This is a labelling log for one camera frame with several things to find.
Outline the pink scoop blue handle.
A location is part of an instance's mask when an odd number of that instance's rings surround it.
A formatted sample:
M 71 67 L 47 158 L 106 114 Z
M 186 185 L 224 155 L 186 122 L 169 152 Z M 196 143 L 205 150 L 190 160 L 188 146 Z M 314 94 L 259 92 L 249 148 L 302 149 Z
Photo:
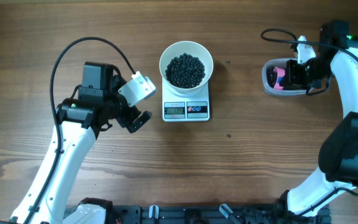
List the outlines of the pink scoop blue handle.
M 283 90 L 284 87 L 281 86 L 280 82 L 283 80 L 283 78 L 285 76 L 285 69 L 275 67 L 273 69 L 273 72 L 274 72 L 274 74 L 276 74 L 276 81 L 275 81 L 275 84 L 273 86 L 273 89 L 274 90 Z

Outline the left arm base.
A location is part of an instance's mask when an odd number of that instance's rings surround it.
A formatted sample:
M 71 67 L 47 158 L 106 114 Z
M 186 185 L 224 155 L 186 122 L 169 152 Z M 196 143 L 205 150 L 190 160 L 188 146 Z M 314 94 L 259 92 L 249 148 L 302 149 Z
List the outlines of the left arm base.
M 76 210 L 63 219 L 64 224 L 121 224 L 122 218 L 115 211 L 112 201 L 85 198 Z

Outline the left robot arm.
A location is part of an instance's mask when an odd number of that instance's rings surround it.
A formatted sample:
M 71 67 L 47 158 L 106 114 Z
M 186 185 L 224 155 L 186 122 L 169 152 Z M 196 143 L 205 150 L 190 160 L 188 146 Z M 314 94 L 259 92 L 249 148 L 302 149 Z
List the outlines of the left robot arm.
M 27 195 L 13 211 L 9 223 L 119 223 L 112 202 L 85 198 L 70 215 L 65 215 L 68 196 L 81 164 L 99 133 L 115 119 L 130 133 L 150 118 L 136 104 L 156 92 L 148 77 L 135 72 L 125 81 L 114 65 L 87 62 L 82 83 L 54 112 L 56 125 L 45 158 Z

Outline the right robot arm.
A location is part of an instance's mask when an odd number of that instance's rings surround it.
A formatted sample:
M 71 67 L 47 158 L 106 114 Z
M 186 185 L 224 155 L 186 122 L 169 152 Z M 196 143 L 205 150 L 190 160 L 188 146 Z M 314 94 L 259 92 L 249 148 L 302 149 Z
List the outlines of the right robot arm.
M 293 59 L 276 59 L 262 70 L 264 88 L 277 96 L 316 95 L 337 81 L 343 119 L 323 142 L 318 167 L 299 186 L 276 201 L 278 218 L 315 217 L 343 193 L 358 197 L 358 37 L 349 23 L 324 23 L 318 42 L 290 35 Z

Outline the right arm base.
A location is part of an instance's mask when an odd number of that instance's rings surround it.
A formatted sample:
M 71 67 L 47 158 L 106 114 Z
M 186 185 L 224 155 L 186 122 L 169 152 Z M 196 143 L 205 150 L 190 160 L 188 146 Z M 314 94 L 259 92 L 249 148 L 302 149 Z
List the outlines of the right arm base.
M 306 218 L 295 215 L 290 212 L 287 207 L 289 190 L 284 191 L 281 196 L 276 199 L 273 204 L 271 220 L 273 224 L 311 224 L 314 223 L 314 218 Z

